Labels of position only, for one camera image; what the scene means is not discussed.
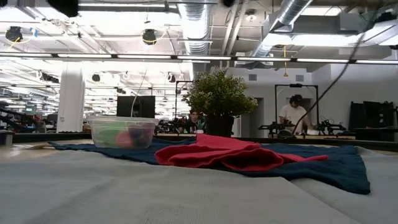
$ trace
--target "man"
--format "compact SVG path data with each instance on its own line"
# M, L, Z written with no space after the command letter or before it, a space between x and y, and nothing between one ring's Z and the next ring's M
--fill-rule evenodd
M190 119L185 123L183 128L178 129L181 133L184 129L190 134L196 133L198 129L203 129L203 124L199 120L199 113L195 110L190 110L189 113Z
M292 124L296 125L299 119L305 115L305 109L300 106L302 99L303 97L301 95L294 95L290 98L289 104L285 105L279 113L279 121L281 123L284 123L285 121L291 121ZM294 134L300 134L302 132L303 121L305 125L307 125L308 129L312 129L310 120L307 116L305 116L297 125L297 129Z

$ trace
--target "red towel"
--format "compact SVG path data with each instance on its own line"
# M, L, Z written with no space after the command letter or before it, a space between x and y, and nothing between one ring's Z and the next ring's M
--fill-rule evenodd
M198 134L197 142L187 146L169 146L155 153L160 165L179 167L209 167L223 164L234 170L268 171L291 162L322 161L328 156L302 158L293 154L278 154L253 142Z

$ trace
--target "clear plastic container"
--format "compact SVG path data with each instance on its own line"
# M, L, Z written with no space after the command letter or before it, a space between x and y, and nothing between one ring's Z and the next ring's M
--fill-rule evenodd
M148 148L157 125L152 118L89 116L87 121L96 147L122 149Z

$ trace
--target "blue cloth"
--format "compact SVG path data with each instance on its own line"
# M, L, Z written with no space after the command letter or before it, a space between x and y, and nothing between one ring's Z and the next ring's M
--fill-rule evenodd
M180 142L154 139L148 149L141 150L98 148L94 144L60 145L54 142L49 142L49 144L58 150L98 152L112 158L159 165L155 158L156 151L167 146L188 145L194 142L194 138L188 138ZM234 172L248 177L283 177L287 180L311 178L348 192L356 194L370 193L370 183L366 176L364 162L353 146L328 148L288 144L265 144L262 145L262 147L277 153L295 154L302 157L328 155L329 158L326 161L307 161L285 164L267 172L246 172L225 167L212 167L212 169Z

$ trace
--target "gray cloth surface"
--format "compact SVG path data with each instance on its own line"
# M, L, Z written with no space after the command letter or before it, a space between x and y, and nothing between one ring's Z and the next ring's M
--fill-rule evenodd
M363 224L398 223L398 156L357 147L371 183L371 194L351 194L312 179L292 183Z
M76 151L0 164L0 223L358 224L280 177Z

